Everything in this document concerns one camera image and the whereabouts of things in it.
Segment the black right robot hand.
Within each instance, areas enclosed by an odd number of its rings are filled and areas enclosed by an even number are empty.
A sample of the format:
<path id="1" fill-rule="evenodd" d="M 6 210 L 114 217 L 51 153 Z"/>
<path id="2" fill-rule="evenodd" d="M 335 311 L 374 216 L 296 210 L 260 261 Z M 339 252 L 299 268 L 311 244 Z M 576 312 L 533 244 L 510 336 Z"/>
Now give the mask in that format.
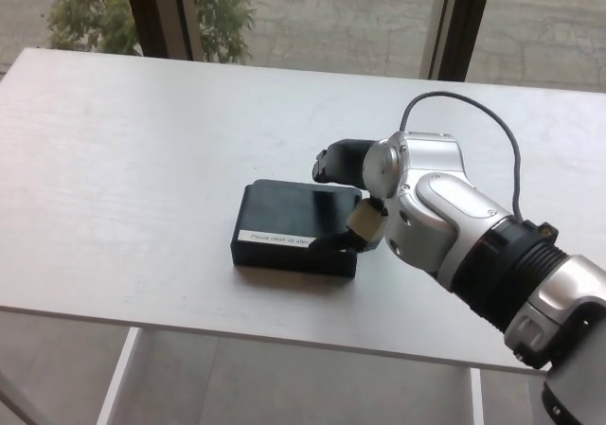
<path id="1" fill-rule="evenodd" d="M 316 156 L 312 178 L 318 184 L 335 183 L 366 190 L 364 160 L 373 140 L 343 139 L 330 144 Z M 387 210 L 382 199 L 370 195 L 359 201 L 349 215 L 344 232 L 319 237 L 309 248 L 322 251 L 375 250 L 384 235 Z"/>

